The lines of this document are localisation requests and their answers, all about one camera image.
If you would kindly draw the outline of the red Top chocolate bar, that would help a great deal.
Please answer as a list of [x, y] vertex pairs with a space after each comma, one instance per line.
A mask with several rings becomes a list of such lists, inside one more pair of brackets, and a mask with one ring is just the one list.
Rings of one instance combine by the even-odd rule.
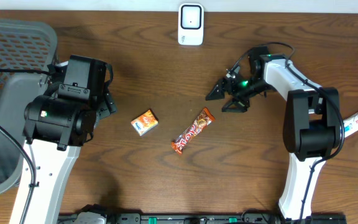
[[215, 118], [209, 109], [207, 107], [203, 108], [192, 124], [176, 140], [171, 142], [173, 150], [178, 154], [182, 154], [185, 146], [214, 120]]

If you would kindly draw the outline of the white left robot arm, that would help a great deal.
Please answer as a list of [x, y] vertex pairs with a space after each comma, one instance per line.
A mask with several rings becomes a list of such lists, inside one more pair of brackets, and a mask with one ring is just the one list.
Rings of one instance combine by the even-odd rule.
[[112, 66], [72, 55], [49, 65], [55, 79], [24, 110], [27, 155], [10, 223], [56, 223], [70, 172], [81, 147], [103, 118], [116, 112], [109, 92]]

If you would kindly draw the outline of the orange small carton box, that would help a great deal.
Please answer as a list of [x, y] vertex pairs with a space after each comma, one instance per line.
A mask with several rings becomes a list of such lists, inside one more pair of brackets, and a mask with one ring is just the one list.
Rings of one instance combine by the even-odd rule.
[[131, 125], [139, 136], [143, 136], [158, 125], [158, 119], [155, 117], [152, 110], [147, 110], [145, 113], [132, 120]]

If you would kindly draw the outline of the white Panadol box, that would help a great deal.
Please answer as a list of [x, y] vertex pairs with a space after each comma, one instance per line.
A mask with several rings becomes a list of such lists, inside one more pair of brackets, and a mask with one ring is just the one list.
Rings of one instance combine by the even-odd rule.
[[358, 112], [344, 120], [345, 138], [358, 131]]

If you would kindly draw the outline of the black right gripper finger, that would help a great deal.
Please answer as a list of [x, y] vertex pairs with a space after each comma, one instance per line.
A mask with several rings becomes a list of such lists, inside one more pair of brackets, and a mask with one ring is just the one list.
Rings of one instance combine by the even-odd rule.
[[229, 100], [222, 108], [222, 112], [245, 113], [250, 107], [250, 101], [240, 101], [235, 98]]
[[225, 92], [227, 81], [225, 78], [220, 78], [216, 84], [213, 86], [212, 90], [206, 95], [205, 100], [220, 100], [225, 98]]

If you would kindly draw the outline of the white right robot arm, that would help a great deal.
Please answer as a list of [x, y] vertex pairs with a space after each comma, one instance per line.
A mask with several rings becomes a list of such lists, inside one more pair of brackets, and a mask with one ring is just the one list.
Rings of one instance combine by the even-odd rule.
[[285, 188], [278, 201], [281, 223], [312, 223], [311, 201], [319, 173], [344, 144], [344, 124], [339, 93], [306, 78], [285, 54], [271, 54], [269, 44], [247, 50], [251, 76], [240, 74], [236, 62], [219, 79], [205, 99], [220, 100], [231, 95], [221, 110], [245, 113], [250, 99], [268, 90], [285, 100], [283, 142], [289, 153]]

